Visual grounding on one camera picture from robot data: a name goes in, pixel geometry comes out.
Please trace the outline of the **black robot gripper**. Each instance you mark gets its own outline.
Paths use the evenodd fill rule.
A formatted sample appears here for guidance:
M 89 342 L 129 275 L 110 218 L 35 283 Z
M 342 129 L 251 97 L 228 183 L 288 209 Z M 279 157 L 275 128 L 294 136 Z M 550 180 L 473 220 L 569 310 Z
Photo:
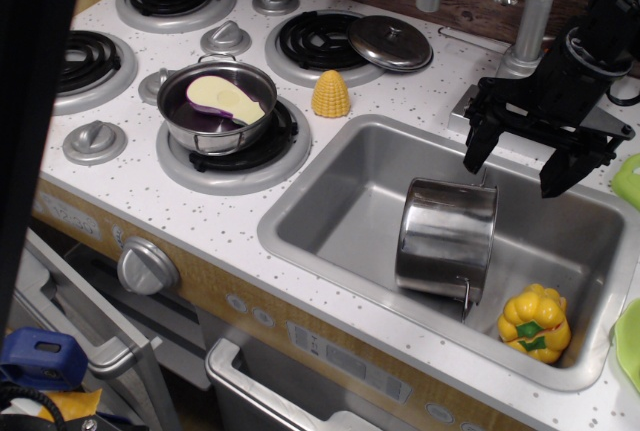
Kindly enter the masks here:
M 539 173 L 541 196 L 555 198 L 600 165 L 598 154 L 630 138 L 630 127 L 598 108 L 611 85 L 630 71 L 630 55 L 615 30 L 597 37 L 566 30 L 528 77 L 483 78 L 465 117 L 465 168 L 477 174 L 504 133 L 556 149 Z

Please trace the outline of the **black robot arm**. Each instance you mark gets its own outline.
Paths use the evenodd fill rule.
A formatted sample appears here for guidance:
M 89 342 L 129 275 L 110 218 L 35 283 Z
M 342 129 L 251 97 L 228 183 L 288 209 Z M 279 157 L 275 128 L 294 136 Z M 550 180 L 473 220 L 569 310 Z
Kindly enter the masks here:
M 503 133 L 554 152 L 539 173 L 554 198 L 607 166 L 634 130 L 599 108 L 639 59 L 639 0 L 590 0 L 567 22 L 535 71 L 523 79 L 483 78 L 465 116 L 465 168 L 477 173 Z

